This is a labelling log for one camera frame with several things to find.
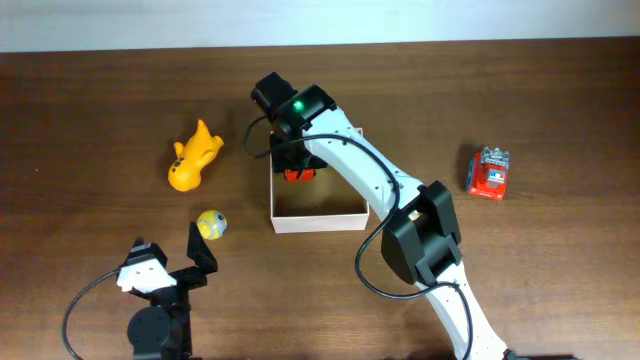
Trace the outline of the red toy car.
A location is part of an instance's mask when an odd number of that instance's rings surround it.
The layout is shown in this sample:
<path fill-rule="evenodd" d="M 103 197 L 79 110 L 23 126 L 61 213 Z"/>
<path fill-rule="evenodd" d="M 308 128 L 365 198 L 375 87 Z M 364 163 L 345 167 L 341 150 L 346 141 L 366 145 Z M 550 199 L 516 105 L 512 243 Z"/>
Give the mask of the red toy car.
<path fill-rule="evenodd" d="M 284 171 L 284 179 L 287 182 L 305 182 L 310 181 L 316 176 L 315 169 L 291 170 Z"/>

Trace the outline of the red toy fire truck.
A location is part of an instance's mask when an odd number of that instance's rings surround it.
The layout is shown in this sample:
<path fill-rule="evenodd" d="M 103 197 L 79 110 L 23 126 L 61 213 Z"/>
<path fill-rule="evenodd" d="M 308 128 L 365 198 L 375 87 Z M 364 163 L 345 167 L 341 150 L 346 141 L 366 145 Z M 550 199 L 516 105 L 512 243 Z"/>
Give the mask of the red toy fire truck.
<path fill-rule="evenodd" d="M 510 153 L 485 146 L 472 158 L 465 191 L 474 196 L 502 201 L 505 197 Z"/>

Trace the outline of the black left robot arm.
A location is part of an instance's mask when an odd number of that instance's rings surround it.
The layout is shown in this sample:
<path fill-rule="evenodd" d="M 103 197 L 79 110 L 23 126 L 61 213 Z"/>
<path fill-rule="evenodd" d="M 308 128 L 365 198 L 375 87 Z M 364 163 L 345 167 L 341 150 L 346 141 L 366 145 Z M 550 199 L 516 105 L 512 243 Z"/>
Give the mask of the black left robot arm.
<path fill-rule="evenodd" d="M 193 354 L 189 292 L 207 285 L 217 260 L 197 225 L 189 224 L 187 257 L 192 266 L 169 272 L 160 246 L 138 238 L 118 272 L 116 284 L 149 305 L 136 312 L 127 328 L 134 360 L 188 359 Z"/>

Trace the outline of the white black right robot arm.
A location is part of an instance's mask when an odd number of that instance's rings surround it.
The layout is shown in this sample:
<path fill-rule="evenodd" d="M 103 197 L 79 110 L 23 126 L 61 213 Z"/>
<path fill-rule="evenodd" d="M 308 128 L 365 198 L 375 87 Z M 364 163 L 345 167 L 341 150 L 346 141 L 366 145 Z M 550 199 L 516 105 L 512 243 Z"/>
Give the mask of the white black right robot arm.
<path fill-rule="evenodd" d="M 441 182 L 425 185 L 395 166 L 317 85 L 298 91 L 271 73 L 255 84 L 251 98 L 272 126 L 265 154 L 274 167 L 304 171 L 325 164 L 379 217 L 380 224 L 356 253 L 356 271 L 365 250 L 380 238 L 386 264 L 416 288 L 405 297 L 424 298 L 431 304 L 457 358 L 513 358 L 473 294 L 452 195 Z"/>

